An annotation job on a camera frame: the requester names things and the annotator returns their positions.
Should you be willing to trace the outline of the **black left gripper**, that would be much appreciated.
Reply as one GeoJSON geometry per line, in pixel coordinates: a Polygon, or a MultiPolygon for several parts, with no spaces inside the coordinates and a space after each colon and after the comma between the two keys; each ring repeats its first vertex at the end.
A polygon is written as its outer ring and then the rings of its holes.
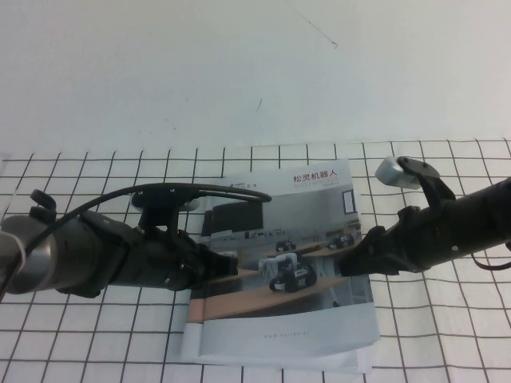
{"type": "Polygon", "coordinates": [[[170,234],[155,228],[129,248],[118,271],[118,284],[187,290],[207,276],[208,280],[236,277],[237,262],[237,251],[218,253],[196,243],[181,229],[170,234]]]}

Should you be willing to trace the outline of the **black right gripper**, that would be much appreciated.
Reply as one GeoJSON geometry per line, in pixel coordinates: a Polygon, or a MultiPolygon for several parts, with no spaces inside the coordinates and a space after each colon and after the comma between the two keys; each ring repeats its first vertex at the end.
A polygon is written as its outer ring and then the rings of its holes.
{"type": "Polygon", "coordinates": [[[439,209],[404,207],[394,226],[387,230],[372,227],[356,247],[342,255],[339,271],[343,276],[357,276],[428,270],[450,260],[459,224],[460,210],[453,204],[439,209]],[[383,255],[378,255],[381,242],[383,255]]]}

